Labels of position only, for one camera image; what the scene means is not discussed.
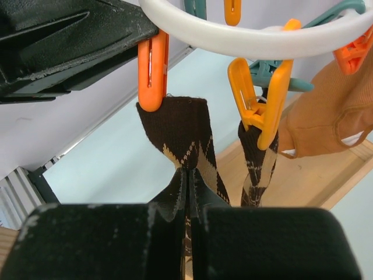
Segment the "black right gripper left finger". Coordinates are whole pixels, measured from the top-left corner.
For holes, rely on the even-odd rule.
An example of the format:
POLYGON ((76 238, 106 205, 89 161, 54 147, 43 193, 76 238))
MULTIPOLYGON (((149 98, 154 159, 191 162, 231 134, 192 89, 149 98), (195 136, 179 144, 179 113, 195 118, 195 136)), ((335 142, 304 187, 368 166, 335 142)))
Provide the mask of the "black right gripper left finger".
POLYGON ((145 204, 45 204, 24 221, 2 279, 184 279, 187 174, 145 204))

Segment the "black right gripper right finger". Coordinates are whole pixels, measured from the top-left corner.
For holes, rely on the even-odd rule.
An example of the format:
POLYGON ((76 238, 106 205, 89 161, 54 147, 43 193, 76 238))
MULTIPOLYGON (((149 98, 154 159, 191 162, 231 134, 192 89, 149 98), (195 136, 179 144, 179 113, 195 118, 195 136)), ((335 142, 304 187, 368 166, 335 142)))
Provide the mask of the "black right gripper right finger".
POLYGON ((188 187, 194 279, 361 279, 331 212, 231 207, 196 169, 188 187))

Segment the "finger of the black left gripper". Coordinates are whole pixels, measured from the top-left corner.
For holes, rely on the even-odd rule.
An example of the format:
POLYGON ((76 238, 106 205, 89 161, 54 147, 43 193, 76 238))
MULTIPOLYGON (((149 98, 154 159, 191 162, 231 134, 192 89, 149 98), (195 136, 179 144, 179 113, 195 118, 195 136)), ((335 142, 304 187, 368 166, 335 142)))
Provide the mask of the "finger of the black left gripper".
POLYGON ((2 1, 1 103, 48 102, 136 58, 158 27, 125 1, 2 1))

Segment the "brown argyle sock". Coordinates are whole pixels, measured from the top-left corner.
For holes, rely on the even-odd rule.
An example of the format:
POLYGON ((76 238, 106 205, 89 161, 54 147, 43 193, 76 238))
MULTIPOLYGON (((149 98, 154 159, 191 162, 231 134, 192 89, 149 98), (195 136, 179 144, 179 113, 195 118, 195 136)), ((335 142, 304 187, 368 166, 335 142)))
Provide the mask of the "brown argyle sock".
POLYGON ((276 167, 279 136, 265 150, 257 147, 261 130, 251 126, 245 130, 243 123, 239 124, 238 137, 240 139, 248 174, 244 180, 241 194, 242 207, 259 207, 261 198, 267 190, 276 167))

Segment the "brown orange sock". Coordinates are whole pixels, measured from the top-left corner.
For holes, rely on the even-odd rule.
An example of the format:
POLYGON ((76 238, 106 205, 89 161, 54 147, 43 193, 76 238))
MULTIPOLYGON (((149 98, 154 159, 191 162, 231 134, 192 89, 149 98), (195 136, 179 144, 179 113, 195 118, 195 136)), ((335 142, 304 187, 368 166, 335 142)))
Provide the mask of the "brown orange sock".
POLYGON ((279 125, 279 153, 294 159, 342 152, 372 131, 372 53, 352 75, 336 61, 313 78, 279 125))

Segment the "white round clip hanger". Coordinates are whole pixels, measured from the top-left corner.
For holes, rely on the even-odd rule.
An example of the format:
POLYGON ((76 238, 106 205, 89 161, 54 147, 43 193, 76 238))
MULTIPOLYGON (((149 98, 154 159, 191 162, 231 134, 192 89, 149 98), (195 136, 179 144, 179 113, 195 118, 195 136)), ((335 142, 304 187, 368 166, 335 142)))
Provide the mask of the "white round clip hanger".
POLYGON ((262 30, 232 27, 192 16, 168 1, 140 1, 145 15, 175 38, 207 51, 259 60, 313 57, 337 50, 360 37, 372 25, 372 1, 358 14, 316 27, 284 31, 280 26, 262 30))

